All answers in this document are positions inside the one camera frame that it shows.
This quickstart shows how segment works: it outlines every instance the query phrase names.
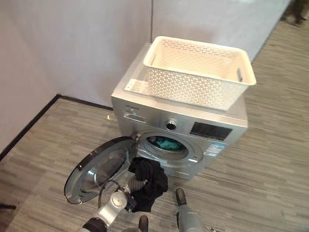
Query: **white plastic basket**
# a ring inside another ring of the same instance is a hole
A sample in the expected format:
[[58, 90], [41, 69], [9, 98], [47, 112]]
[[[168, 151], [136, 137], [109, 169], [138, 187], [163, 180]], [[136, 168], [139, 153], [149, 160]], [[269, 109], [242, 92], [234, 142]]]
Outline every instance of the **white plastic basket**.
[[220, 110], [256, 84], [249, 57], [239, 48], [159, 36], [143, 63], [151, 95]]

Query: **washing machine door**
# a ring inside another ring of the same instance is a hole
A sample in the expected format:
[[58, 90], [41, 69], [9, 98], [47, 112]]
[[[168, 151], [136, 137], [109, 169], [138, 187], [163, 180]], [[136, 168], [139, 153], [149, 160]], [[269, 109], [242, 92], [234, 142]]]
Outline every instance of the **washing machine door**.
[[72, 171], [64, 186], [64, 194], [72, 204], [98, 196], [109, 179], [118, 180], [136, 156], [136, 142], [130, 137], [110, 140], [90, 152]]

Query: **label sticker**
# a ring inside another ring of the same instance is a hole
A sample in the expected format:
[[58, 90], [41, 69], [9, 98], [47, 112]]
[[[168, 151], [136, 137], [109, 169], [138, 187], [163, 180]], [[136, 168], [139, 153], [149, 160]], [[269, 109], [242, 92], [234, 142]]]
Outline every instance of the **label sticker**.
[[125, 90], [134, 92], [134, 93], [149, 95], [148, 82], [133, 79], [133, 78], [130, 79], [129, 83], [125, 87]]
[[217, 156], [217, 154], [214, 154], [214, 153], [207, 153], [206, 155], [208, 155], [208, 156]]
[[226, 144], [212, 142], [211, 146], [206, 150], [206, 152], [209, 153], [207, 154], [209, 156], [216, 156], [226, 147], [227, 147]]

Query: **washing machine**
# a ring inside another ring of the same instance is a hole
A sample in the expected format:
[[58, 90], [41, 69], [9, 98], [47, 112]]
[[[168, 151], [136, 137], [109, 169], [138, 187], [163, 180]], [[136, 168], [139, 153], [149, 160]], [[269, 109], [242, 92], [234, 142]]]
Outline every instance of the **washing machine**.
[[151, 96], [142, 63], [149, 46], [142, 48], [112, 94], [122, 137], [77, 164], [64, 188], [70, 203], [88, 201], [108, 179], [123, 178], [134, 157], [156, 160], [167, 175], [191, 179], [246, 131], [243, 97], [221, 111]]

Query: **wood-grain floor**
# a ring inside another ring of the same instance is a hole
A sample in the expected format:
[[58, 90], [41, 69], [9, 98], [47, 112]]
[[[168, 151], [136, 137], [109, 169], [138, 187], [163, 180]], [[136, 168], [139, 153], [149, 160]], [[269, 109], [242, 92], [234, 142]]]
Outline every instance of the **wood-grain floor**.
[[[177, 231], [177, 187], [205, 227], [309, 231], [309, 23], [280, 22], [253, 67], [249, 130], [192, 180], [170, 178], [169, 191], [146, 213], [150, 231]], [[117, 136], [111, 111], [58, 100], [0, 163], [0, 202], [17, 205], [0, 210], [0, 231], [77, 231], [97, 200], [69, 204], [66, 179], [86, 154]], [[141, 215], [123, 211], [111, 231], [136, 226]]]

